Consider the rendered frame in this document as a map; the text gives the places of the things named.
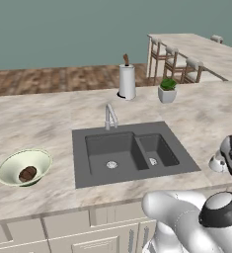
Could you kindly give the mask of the white mug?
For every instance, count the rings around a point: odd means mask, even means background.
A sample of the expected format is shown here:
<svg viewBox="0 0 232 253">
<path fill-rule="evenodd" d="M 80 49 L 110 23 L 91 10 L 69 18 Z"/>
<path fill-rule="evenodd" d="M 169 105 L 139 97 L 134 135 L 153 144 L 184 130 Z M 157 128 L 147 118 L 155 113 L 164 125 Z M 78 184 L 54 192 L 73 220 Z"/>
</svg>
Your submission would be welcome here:
<svg viewBox="0 0 232 253">
<path fill-rule="evenodd" d="M 225 159 L 222 156 L 213 155 L 208 163 L 211 170 L 218 173 L 225 173 L 228 171 Z"/>
</svg>

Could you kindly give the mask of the cream sink front panel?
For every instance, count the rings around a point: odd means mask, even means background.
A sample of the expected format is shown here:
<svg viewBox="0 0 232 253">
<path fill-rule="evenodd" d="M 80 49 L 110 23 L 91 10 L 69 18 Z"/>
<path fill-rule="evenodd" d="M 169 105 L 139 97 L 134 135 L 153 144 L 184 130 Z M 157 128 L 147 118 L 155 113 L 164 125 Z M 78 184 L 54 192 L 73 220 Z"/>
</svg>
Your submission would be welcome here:
<svg viewBox="0 0 232 253">
<path fill-rule="evenodd" d="M 90 223 L 92 226 L 133 220 L 143 217 L 145 217 L 145 214 L 142 210 L 141 202 L 90 210 Z"/>
</svg>

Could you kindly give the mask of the green plant in white pot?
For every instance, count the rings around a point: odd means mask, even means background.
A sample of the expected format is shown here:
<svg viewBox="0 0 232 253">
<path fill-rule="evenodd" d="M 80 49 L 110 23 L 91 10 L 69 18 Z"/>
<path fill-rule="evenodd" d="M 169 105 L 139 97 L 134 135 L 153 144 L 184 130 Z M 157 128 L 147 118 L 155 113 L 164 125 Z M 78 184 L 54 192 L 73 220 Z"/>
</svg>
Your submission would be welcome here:
<svg viewBox="0 0 232 253">
<path fill-rule="evenodd" d="M 172 103 L 177 96 L 176 81 L 171 78 L 163 79 L 158 86 L 158 97 L 163 104 Z"/>
</svg>

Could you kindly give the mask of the silver faucet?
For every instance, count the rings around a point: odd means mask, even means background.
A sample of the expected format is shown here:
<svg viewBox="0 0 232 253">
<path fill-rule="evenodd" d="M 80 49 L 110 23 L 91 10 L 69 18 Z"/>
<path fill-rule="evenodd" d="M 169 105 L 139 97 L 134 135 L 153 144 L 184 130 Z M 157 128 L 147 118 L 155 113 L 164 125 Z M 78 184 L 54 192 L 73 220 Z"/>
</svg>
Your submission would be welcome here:
<svg viewBox="0 0 232 253">
<path fill-rule="evenodd" d="M 106 104 L 106 118 L 105 118 L 105 128 L 109 130 L 111 127 L 117 127 L 118 120 L 116 113 L 111 104 Z"/>
</svg>

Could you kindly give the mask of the cream cabinet door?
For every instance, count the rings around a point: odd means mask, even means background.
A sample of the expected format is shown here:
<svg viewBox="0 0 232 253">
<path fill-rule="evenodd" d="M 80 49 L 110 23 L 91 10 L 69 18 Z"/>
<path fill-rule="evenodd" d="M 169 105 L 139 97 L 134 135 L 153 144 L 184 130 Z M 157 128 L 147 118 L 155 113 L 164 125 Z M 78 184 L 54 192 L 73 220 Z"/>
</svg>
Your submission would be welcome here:
<svg viewBox="0 0 232 253">
<path fill-rule="evenodd" d="M 142 253 L 143 234 L 144 234 L 144 228 L 146 226 L 149 227 L 149 233 L 148 233 L 148 241 L 149 241 L 153 237 L 155 227 L 156 227 L 156 221 L 155 220 L 144 220 L 139 223 L 136 253 Z"/>
<path fill-rule="evenodd" d="M 51 253 L 128 253 L 129 231 L 138 232 L 138 223 L 99 229 L 76 235 L 49 239 Z M 136 248 L 133 240 L 132 253 Z"/>
<path fill-rule="evenodd" d="M 47 242 L 40 241 L 0 248 L 0 253 L 50 253 Z"/>
</svg>

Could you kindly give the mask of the brown potato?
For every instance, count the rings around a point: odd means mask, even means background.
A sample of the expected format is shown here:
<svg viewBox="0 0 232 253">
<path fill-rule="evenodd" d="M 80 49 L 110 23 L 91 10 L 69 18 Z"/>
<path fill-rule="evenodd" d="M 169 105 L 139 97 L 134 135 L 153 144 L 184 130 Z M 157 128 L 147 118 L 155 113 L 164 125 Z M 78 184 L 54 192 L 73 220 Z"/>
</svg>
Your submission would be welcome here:
<svg viewBox="0 0 232 253">
<path fill-rule="evenodd" d="M 28 166 L 23 169 L 19 174 L 19 180 L 23 183 L 33 180 L 37 174 L 37 168 L 34 166 Z"/>
</svg>

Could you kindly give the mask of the dark grey double sink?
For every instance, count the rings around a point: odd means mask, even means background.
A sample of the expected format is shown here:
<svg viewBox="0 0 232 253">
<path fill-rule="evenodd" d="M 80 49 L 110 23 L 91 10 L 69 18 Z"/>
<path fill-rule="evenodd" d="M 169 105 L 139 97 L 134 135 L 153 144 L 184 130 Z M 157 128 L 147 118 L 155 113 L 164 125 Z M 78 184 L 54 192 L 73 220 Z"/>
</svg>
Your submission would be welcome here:
<svg viewBox="0 0 232 253">
<path fill-rule="evenodd" d="M 199 170 L 164 122 L 74 129 L 72 140 L 78 189 Z"/>
</svg>

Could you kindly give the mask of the white paper towel roll holder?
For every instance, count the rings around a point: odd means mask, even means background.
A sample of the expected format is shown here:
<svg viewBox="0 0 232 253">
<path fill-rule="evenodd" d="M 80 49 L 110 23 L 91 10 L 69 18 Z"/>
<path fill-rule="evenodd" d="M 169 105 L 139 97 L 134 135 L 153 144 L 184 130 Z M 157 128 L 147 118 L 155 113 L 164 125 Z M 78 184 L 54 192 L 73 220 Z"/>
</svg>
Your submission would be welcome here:
<svg viewBox="0 0 232 253">
<path fill-rule="evenodd" d="M 128 55 L 123 55 L 124 64 L 119 66 L 119 88 L 117 95 L 125 100 L 132 100 L 136 96 L 135 67 L 129 63 Z"/>
</svg>

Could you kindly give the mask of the cream drawer front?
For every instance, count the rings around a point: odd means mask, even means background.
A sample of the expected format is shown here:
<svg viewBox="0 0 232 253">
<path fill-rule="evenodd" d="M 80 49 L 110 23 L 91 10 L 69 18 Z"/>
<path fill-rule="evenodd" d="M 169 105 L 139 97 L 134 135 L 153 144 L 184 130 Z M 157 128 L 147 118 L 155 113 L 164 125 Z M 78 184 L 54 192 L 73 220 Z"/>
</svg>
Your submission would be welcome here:
<svg viewBox="0 0 232 253">
<path fill-rule="evenodd" d="M 90 228 L 89 212 L 77 211 L 45 217 L 45 227 L 49 238 L 73 235 Z"/>
<path fill-rule="evenodd" d="M 7 226 L 16 244 L 45 240 L 39 218 L 10 222 Z"/>
</svg>

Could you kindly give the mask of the pale green bowl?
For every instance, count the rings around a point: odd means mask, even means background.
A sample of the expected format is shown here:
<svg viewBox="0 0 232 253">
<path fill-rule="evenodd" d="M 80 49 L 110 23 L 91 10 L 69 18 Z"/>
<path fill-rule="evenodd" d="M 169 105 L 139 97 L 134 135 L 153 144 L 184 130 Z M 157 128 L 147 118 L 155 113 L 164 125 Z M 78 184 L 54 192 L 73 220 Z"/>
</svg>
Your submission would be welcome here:
<svg viewBox="0 0 232 253">
<path fill-rule="evenodd" d="M 0 165 L 0 183 L 13 187 L 28 187 L 37 183 L 49 170 L 51 156 L 42 149 L 24 149 L 11 154 Z M 37 174 L 29 182 L 19 180 L 20 172 L 28 166 L 37 168 Z"/>
</svg>

